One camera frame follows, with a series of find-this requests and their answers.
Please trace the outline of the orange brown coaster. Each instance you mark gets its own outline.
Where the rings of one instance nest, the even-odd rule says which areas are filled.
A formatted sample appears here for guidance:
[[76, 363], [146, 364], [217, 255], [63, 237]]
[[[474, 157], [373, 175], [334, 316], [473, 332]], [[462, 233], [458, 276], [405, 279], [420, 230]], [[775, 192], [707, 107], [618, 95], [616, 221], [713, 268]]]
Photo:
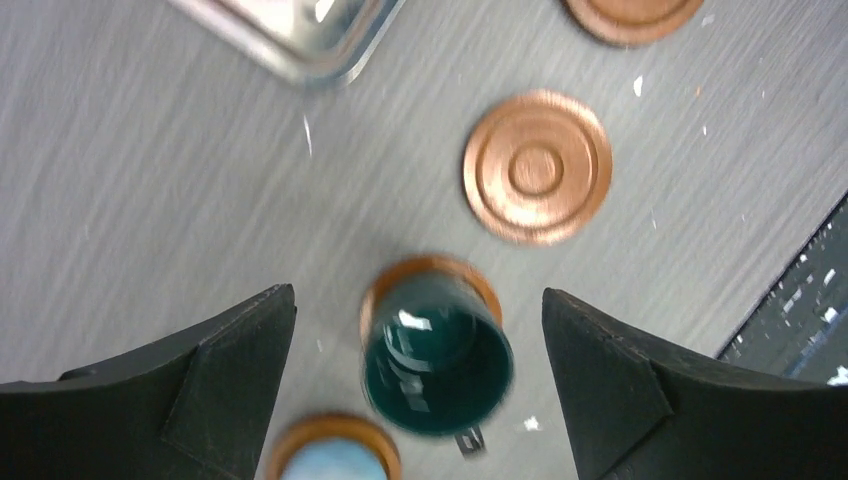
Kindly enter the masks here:
[[342, 412], [309, 415], [287, 428], [274, 444], [265, 477], [280, 479], [283, 468], [299, 449], [330, 438], [361, 443], [378, 457], [388, 479], [403, 477], [400, 455], [391, 436], [364, 417]]

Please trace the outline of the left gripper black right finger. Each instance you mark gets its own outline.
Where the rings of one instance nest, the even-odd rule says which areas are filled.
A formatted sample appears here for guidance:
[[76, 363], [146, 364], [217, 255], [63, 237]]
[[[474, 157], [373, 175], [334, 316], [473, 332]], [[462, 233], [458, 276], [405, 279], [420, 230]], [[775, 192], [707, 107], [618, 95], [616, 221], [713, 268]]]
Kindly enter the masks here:
[[843, 479], [847, 390], [732, 366], [558, 289], [544, 341], [582, 479]]

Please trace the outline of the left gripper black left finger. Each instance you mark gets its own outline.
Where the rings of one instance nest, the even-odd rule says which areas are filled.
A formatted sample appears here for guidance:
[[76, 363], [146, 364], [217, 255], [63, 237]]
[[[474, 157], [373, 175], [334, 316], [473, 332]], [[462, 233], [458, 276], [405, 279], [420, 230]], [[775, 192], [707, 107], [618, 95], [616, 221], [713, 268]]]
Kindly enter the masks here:
[[1, 387], [5, 479], [251, 479], [296, 320], [292, 286], [51, 382]]

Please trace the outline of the metal tray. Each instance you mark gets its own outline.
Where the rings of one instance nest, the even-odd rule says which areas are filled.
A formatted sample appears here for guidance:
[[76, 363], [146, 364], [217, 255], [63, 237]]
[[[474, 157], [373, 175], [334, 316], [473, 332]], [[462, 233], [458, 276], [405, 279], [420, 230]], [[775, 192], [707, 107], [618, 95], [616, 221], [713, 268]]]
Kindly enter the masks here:
[[392, 20], [398, 0], [172, 0], [171, 5], [289, 84], [351, 83]]

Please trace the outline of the dark green mug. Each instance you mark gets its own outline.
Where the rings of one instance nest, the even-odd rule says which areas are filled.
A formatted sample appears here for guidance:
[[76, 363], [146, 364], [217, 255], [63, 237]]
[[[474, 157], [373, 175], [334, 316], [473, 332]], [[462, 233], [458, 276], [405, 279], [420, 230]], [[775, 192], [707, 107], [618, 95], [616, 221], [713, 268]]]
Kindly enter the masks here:
[[453, 438], [482, 454], [481, 426], [509, 392], [512, 348], [495, 311], [467, 280], [414, 274], [369, 319], [362, 384], [374, 410], [411, 434]]

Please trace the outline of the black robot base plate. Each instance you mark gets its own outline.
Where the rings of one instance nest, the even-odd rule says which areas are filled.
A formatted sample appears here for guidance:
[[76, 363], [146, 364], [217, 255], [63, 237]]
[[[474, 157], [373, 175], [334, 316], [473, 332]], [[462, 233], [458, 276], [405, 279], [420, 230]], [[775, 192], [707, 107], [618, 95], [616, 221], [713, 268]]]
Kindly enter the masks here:
[[847, 199], [842, 198], [717, 358], [790, 379], [847, 384]]

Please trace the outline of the white blue mug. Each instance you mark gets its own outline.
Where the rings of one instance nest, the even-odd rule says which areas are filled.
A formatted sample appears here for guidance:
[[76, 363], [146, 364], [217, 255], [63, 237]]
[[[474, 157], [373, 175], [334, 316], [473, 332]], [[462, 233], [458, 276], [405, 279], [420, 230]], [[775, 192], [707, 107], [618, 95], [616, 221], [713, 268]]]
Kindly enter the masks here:
[[282, 480], [387, 480], [378, 457], [361, 443], [342, 438], [299, 449], [279, 475]]

